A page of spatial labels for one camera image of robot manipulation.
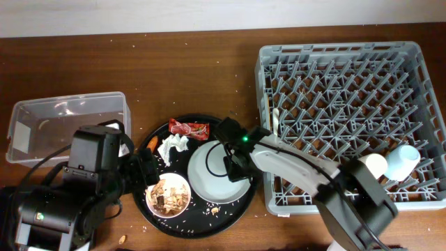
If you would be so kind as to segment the orange carrot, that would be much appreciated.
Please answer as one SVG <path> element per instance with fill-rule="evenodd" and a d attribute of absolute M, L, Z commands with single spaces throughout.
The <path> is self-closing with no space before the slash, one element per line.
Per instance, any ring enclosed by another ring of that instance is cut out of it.
<path fill-rule="evenodd" d="M 158 143 L 158 136 L 154 136 L 151 138 L 151 140 L 149 141 L 149 143 L 147 144 L 147 149 L 150 149 L 151 152 L 153 153 L 157 147 L 157 143 Z"/>

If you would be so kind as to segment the white bowl with food scraps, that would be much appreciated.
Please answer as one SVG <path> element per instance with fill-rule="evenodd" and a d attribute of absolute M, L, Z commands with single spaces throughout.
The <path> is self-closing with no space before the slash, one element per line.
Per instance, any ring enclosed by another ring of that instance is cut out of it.
<path fill-rule="evenodd" d="M 192 198 L 187 180 L 177 173 L 166 173 L 160 181 L 148 186 L 145 191 L 146 205 L 150 212 L 160 218 L 174 218 L 183 213 Z"/>

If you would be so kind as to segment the red snack wrapper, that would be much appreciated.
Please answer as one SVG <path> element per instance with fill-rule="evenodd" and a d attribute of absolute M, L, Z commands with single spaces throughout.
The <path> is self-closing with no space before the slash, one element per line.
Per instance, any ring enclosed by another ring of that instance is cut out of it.
<path fill-rule="evenodd" d="M 208 123 L 181 123 L 175 119 L 169 119 L 169 132 L 206 141 L 210 137 L 210 125 Z"/>

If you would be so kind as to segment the white plastic fork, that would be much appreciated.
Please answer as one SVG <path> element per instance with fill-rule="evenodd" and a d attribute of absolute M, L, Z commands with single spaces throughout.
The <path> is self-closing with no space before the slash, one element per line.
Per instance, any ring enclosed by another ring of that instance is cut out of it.
<path fill-rule="evenodd" d="M 274 108 L 272 110 L 272 131 L 275 136 L 275 141 L 279 141 L 278 137 L 278 129 L 279 129 L 279 110 Z"/>

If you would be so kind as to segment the grey plate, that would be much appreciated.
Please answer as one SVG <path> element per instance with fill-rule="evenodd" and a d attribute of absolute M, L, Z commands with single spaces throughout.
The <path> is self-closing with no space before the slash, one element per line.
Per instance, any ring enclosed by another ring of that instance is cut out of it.
<path fill-rule="evenodd" d="M 228 204 L 240 199 L 250 188 L 248 180 L 231 182 L 224 166 L 225 152 L 217 141 L 206 142 L 191 156 L 187 177 L 193 191 L 215 204 Z"/>

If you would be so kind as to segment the white tissue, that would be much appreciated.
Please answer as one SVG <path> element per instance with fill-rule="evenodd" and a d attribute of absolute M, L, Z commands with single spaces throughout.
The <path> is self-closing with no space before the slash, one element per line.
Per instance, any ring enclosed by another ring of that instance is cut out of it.
<path fill-rule="evenodd" d="M 157 150 L 167 167 L 171 165 L 170 150 L 175 148 L 177 152 L 187 151 L 188 142 L 189 139 L 186 136 L 181 136 L 179 134 L 169 135 L 166 139 L 162 140 L 162 143 Z"/>

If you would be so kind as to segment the wooden chopstick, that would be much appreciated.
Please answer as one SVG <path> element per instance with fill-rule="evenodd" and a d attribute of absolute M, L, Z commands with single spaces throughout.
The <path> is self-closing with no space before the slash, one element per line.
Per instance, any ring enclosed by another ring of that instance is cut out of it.
<path fill-rule="evenodd" d="M 269 131 L 271 131 L 271 122 L 270 122 L 270 105 L 269 105 L 269 96 L 266 94 L 266 99 L 265 99 L 266 105 L 265 105 L 265 110 L 266 110 L 266 122 L 268 124 L 268 129 Z"/>

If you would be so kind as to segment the cream white cup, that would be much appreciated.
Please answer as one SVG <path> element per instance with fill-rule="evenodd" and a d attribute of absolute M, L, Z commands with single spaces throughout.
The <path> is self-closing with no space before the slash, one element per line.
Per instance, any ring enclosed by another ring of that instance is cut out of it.
<path fill-rule="evenodd" d="M 365 164 L 375 179 L 379 179 L 388 169 L 387 160 L 377 153 L 362 156 L 359 161 Z"/>

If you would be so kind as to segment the light blue cup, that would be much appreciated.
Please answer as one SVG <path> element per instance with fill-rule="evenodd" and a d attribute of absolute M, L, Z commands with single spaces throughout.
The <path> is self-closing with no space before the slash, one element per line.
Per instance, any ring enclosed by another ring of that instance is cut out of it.
<path fill-rule="evenodd" d="M 384 176 L 389 180 L 402 182 L 410 176 L 420 158 L 420 152 L 414 146 L 398 146 L 385 156 L 387 171 Z"/>

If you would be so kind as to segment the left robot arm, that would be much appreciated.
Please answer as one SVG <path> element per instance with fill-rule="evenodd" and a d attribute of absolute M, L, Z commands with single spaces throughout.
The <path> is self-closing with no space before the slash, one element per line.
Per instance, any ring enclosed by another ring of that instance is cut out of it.
<path fill-rule="evenodd" d="M 13 250 L 42 248 L 76 250 L 92 243 L 96 229 L 110 217 L 109 206 L 159 180 L 158 161 L 150 149 L 135 151 L 122 123 L 83 125 L 71 144 L 50 154 L 34 167 L 69 151 L 40 185 L 29 185 L 27 173 L 15 188 L 6 219 L 8 244 Z"/>

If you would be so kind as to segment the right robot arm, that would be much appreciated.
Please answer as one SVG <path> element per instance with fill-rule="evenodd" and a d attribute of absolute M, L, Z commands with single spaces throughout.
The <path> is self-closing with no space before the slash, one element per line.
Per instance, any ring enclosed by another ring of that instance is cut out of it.
<path fill-rule="evenodd" d="M 343 249 L 369 250 L 377 245 L 388 250 L 379 236 L 398 210 L 371 171 L 386 164 L 383 156 L 371 154 L 345 164 L 324 160 L 265 128 L 246 130 L 231 118 L 220 121 L 212 134 L 223 146 L 231 182 L 253 181 L 266 172 L 285 178 L 313 198 L 330 235 Z"/>

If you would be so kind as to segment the grey dishwasher rack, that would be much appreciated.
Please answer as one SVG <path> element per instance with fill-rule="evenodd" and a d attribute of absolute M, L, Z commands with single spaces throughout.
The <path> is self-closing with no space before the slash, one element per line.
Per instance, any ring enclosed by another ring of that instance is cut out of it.
<path fill-rule="evenodd" d="M 277 108 L 278 135 L 305 153 L 347 162 L 410 144 L 420 162 L 383 180 L 387 194 L 400 211 L 445 207 L 445 123 L 417 43 L 266 45 L 254 73 L 262 127 L 267 94 L 271 130 Z"/>

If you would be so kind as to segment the black round tray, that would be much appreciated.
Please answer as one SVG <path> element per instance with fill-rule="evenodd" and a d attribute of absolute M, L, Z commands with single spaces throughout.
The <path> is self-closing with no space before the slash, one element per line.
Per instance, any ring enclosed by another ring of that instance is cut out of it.
<path fill-rule="evenodd" d="M 176 119 L 182 123 L 209 123 L 211 130 L 221 121 L 219 118 L 205 114 L 188 114 Z M 166 139 L 170 135 L 168 127 L 169 123 L 167 122 L 151 132 L 140 147 L 145 147 L 154 136 L 158 136 L 160 140 Z M 179 176 L 182 176 L 189 184 L 191 184 L 189 175 L 187 174 L 187 168 L 192 154 L 201 145 L 211 142 L 212 140 L 215 140 L 214 136 L 210 136 L 208 141 L 201 142 L 195 139 L 190 139 L 187 144 L 189 147 L 188 151 L 178 153 L 176 150 L 171 150 L 172 162 L 169 167 L 165 166 L 164 161 L 158 158 L 160 164 L 158 165 L 157 170 L 160 173 L 160 178 L 162 178 L 161 174 L 179 174 Z M 234 225 L 248 209 L 254 198 L 257 187 L 262 180 L 261 178 L 253 178 L 251 182 L 248 180 L 244 181 L 247 181 L 248 190 L 242 192 L 241 198 L 236 199 L 234 202 L 231 201 L 228 204 L 206 201 L 205 199 L 200 198 L 200 196 L 192 189 L 192 198 L 188 207 L 185 208 L 185 211 L 180 215 L 169 219 L 156 216 L 155 213 L 151 212 L 149 209 L 150 205 L 147 205 L 146 192 L 144 192 L 144 189 L 133 192 L 132 195 L 141 214 L 161 232 L 178 238 L 206 238 L 218 234 Z M 210 211 L 215 207 L 219 209 L 219 212 L 214 213 L 213 215 Z"/>

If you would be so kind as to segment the clear plastic bin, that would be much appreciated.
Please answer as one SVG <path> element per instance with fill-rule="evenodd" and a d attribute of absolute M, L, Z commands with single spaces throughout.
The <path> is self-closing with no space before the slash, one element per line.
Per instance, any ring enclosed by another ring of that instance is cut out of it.
<path fill-rule="evenodd" d="M 132 134 L 130 108 L 118 91 L 19 101 L 10 118 L 6 161 L 33 167 L 70 144 L 79 127 L 113 119 Z"/>

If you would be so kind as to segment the black rectangular bin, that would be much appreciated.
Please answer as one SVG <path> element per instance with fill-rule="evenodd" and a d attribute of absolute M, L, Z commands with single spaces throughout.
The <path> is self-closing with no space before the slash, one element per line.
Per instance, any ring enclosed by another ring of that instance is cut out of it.
<path fill-rule="evenodd" d="M 17 231 L 17 219 L 13 205 L 15 186 L 3 186 L 1 188 L 1 251 L 19 251 L 15 243 Z"/>

